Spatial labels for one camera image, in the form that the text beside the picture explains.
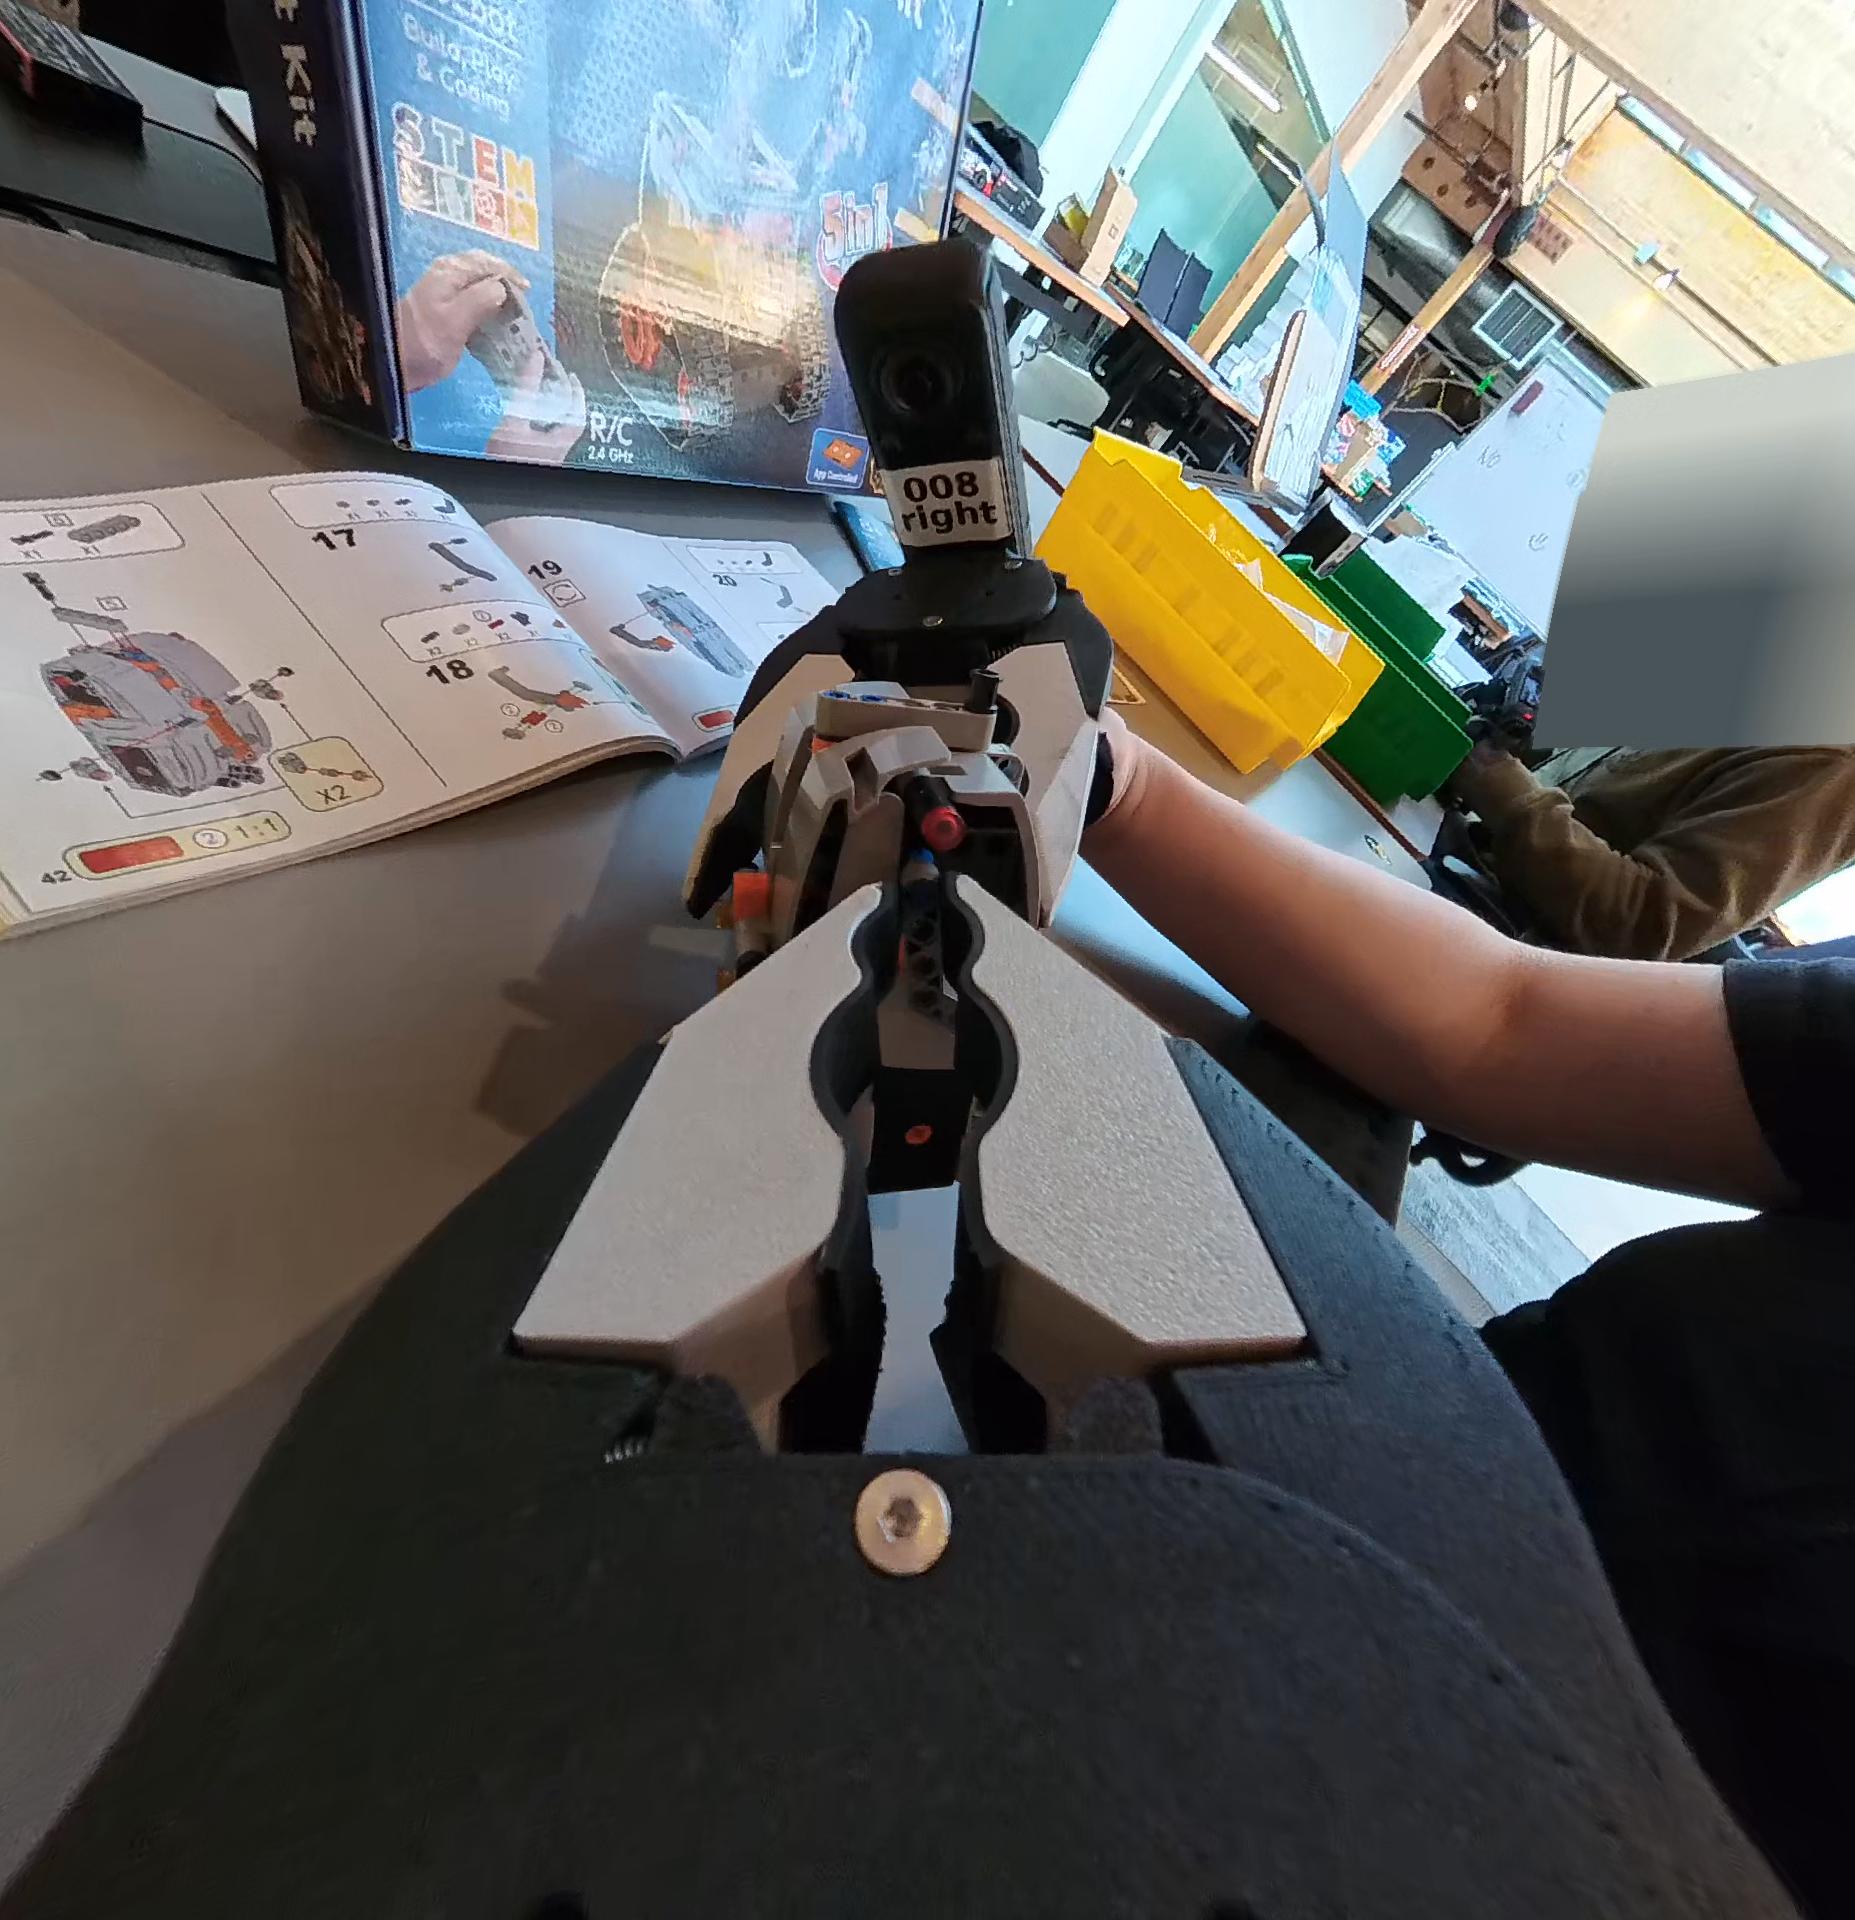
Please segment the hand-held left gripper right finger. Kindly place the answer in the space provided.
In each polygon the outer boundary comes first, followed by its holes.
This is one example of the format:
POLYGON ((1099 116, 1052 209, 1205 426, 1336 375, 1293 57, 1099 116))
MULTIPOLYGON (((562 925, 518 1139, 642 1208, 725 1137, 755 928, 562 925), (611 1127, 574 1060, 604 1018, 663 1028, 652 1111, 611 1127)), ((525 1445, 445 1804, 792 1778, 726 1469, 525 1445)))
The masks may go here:
POLYGON ((974 1094, 934 1355, 981 1453, 1057 1445, 1102 1381, 1310 1357, 1182 1043, 972 879, 943 885, 974 1094))

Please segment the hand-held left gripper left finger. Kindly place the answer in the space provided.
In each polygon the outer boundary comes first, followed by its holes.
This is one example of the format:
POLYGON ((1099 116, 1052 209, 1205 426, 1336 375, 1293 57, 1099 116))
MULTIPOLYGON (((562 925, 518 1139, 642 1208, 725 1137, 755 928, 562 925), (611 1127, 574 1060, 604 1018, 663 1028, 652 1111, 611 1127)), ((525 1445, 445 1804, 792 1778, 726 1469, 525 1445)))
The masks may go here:
POLYGON ((888 893, 675 1025, 511 1326, 528 1357, 720 1378, 769 1452, 860 1445, 884 1340, 869 1124, 888 893))

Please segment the grey building brick robot model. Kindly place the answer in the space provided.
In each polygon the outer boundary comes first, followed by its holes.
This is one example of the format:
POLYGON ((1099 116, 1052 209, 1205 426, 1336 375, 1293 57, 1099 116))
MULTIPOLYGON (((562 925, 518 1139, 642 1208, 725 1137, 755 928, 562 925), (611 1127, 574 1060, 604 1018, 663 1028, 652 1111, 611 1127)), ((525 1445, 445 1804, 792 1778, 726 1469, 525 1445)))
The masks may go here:
POLYGON ((751 828, 758 850, 707 858, 732 935, 725 979, 752 973, 858 889, 897 893, 874 1072, 854 1111, 871 1194, 950 1186, 959 1174, 974 1095, 956 1072, 965 930, 946 881, 963 875, 1037 917, 1028 774, 994 738, 996 690, 983 669, 961 699, 893 682, 804 696, 725 818, 751 828))

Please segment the person's right forearm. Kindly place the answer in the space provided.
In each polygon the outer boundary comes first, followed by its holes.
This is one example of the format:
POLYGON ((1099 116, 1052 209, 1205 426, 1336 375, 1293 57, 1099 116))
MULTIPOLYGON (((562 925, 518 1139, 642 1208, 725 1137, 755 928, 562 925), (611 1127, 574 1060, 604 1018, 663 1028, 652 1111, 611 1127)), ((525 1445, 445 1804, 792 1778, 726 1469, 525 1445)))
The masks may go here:
POLYGON ((1246 1007, 1372 1099, 1516 1162, 1766 1210, 1725 975, 1531 948, 1211 791, 1088 864, 1246 1007))

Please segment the yellow plastic bin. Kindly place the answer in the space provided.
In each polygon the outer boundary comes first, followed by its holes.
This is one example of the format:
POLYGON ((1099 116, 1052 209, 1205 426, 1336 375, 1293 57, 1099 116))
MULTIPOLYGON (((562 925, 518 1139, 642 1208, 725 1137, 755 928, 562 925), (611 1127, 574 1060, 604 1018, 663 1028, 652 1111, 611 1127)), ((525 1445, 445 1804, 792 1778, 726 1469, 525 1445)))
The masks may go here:
POLYGON ((1165 453, 1097 432, 1035 553, 1236 770, 1292 767, 1380 682, 1377 651, 1165 453))

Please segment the green plastic bin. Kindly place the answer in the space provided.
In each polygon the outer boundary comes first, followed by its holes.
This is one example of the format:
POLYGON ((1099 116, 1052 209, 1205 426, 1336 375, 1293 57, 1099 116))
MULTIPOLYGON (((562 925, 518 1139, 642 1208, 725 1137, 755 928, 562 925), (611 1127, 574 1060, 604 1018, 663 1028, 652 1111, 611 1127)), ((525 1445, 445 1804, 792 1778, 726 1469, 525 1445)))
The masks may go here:
POLYGON ((1366 556, 1317 575, 1310 556, 1283 564, 1376 654, 1380 674, 1325 749, 1380 804, 1431 797, 1471 753, 1469 705, 1431 667, 1442 622, 1366 556))

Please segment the wooden background table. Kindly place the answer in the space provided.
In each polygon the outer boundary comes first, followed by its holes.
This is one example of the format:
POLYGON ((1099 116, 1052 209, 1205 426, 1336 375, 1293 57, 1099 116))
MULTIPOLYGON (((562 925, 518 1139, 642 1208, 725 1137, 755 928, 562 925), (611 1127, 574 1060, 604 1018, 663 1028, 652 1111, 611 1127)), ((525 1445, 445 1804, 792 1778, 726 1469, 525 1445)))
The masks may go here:
POLYGON ((1154 322, 1143 306, 1126 299, 1120 289, 1086 283, 1079 273, 1068 269, 1057 255, 1049 252, 1043 243, 999 214, 992 200, 974 194, 966 185, 956 184, 950 192, 950 219, 963 221, 966 228, 987 234, 994 243, 999 243, 1012 252, 1025 272, 1013 273, 1018 291, 1012 291, 1008 299, 1040 310, 1057 322, 1068 324, 1072 332, 1081 332, 1081 315, 1086 312, 1097 314, 1110 327, 1139 322, 1143 336, 1154 343, 1154 350, 1165 356, 1168 364, 1193 378, 1210 403, 1218 405, 1247 430, 1258 426, 1258 417, 1247 399, 1228 388, 1190 344, 1154 322))

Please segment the black monitors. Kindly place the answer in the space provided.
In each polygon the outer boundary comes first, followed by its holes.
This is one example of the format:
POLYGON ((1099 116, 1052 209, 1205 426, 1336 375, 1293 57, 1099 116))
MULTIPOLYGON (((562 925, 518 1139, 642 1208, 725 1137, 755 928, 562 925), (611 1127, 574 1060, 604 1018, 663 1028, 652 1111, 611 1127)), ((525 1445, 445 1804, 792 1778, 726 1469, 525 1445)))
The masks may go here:
POLYGON ((1161 228, 1136 279, 1135 305, 1158 329, 1188 340, 1199 321, 1210 264, 1161 228))

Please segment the cardboard box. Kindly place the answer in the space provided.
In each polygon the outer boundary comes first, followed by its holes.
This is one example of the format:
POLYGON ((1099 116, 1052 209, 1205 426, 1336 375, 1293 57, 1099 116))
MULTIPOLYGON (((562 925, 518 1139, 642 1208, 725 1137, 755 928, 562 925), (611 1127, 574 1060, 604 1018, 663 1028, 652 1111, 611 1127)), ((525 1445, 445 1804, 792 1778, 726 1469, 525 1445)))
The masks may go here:
POLYGON ((1086 285, 1104 285, 1135 221, 1136 194, 1120 167, 1109 167, 1076 234, 1076 273, 1086 285))

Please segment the open instruction booklet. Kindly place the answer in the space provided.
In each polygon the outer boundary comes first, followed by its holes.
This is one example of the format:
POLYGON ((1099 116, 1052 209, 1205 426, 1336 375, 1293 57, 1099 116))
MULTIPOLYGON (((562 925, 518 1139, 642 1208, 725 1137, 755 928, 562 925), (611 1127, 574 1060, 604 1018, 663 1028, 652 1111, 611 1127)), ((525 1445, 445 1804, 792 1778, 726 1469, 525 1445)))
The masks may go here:
POLYGON ((0 939, 720 753, 835 599, 784 542, 403 475, 0 502, 0 939))

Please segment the wood framed clear panel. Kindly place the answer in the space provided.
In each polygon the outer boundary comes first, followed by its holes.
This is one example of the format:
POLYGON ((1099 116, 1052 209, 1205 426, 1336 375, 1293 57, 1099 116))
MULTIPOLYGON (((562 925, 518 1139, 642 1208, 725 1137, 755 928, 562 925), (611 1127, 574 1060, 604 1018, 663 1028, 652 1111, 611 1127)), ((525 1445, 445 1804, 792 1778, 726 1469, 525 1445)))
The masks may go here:
POLYGON ((1249 445, 1251 500, 1288 514, 1300 514, 1312 500, 1325 441, 1345 410, 1366 260, 1368 228, 1337 141, 1326 144, 1322 162, 1325 185, 1303 190, 1313 214, 1313 277, 1283 333, 1249 445))

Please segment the whiteboard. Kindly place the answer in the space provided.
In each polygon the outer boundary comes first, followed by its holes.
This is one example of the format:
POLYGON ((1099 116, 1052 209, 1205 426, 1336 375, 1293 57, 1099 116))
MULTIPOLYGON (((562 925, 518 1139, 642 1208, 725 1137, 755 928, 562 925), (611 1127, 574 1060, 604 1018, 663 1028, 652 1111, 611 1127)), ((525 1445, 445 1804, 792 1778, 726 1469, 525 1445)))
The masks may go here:
POLYGON ((1545 353, 1409 500, 1416 514, 1535 631, 1545 631, 1563 553, 1611 390, 1545 353))

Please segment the person's black shirt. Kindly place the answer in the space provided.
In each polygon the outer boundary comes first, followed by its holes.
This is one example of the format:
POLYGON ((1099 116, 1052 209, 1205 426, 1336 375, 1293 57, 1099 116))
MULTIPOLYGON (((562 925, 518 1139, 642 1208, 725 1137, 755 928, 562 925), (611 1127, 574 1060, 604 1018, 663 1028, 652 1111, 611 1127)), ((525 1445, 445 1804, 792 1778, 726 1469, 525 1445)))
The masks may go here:
POLYGON ((1486 1323, 1683 1736, 1806 1915, 1855 1915, 1855 958, 1736 962, 1798 1201, 1486 1323))

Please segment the black flat stand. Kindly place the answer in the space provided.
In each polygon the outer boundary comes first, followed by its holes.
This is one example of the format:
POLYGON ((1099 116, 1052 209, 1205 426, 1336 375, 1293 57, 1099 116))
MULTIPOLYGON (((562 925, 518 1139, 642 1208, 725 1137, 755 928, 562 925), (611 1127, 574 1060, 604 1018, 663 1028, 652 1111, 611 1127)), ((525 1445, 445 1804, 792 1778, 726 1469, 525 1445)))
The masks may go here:
POLYGON ((0 216, 276 285, 263 178, 213 90, 110 41, 94 51, 140 99, 140 141, 62 125, 0 79, 0 216))

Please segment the small black box red edge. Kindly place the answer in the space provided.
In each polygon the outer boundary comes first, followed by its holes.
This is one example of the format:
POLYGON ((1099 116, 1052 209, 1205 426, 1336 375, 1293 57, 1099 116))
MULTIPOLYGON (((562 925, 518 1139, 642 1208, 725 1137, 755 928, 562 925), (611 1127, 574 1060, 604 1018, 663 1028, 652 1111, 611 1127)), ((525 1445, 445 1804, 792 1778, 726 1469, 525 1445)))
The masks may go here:
POLYGON ((138 97, 75 27, 31 4, 0 3, 0 77, 54 125, 143 139, 138 97))

